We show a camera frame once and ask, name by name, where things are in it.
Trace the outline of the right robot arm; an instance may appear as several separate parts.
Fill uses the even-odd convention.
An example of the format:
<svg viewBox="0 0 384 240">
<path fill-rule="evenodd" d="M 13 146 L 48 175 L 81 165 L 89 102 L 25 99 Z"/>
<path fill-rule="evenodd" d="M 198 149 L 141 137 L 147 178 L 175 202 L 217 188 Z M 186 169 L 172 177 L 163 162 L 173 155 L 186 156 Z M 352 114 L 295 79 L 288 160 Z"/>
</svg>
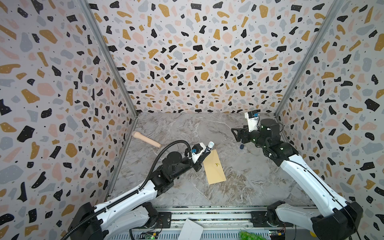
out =
<svg viewBox="0 0 384 240">
<path fill-rule="evenodd" d="M 313 232 L 320 240 L 346 240 L 358 233 L 363 208 L 336 193 L 290 143 L 282 141 L 280 124 L 274 119 L 254 117 L 248 120 L 247 126 L 232 128 L 231 132 L 237 142 L 261 148 L 264 156 L 289 174 L 317 207 L 308 210 L 277 201 L 267 207 L 268 225 L 278 227 L 281 223 L 290 223 Z"/>
</svg>

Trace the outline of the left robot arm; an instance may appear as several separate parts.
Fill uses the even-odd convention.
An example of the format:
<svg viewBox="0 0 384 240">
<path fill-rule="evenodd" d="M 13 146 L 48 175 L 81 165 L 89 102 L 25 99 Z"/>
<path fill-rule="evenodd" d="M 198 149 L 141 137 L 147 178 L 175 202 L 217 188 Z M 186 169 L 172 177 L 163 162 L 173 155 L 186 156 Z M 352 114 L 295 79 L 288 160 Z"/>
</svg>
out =
<svg viewBox="0 0 384 240">
<path fill-rule="evenodd" d="M 199 171 L 210 152 L 201 152 L 192 158 L 171 152 L 162 164 L 150 173 L 150 178 L 132 190 L 110 201 L 92 206 L 81 206 L 70 224 L 65 240 L 109 240 L 125 231 L 152 227 L 158 211 L 151 201 L 174 186 L 174 180 L 190 169 Z"/>
</svg>

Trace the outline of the yellow paper envelope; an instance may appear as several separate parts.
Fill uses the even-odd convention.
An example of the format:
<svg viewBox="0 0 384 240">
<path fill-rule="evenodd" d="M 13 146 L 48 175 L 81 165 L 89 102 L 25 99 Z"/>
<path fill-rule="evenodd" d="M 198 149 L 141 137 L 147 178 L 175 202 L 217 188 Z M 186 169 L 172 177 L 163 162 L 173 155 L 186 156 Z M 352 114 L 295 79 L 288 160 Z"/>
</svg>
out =
<svg viewBox="0 0 384 240">
<path fill-rule="evenodd" d="M 227 180 L 216 150 L 210 152 L 203 161 L 203 164 L 209 185 L 225 182 Z"/>
</svg>

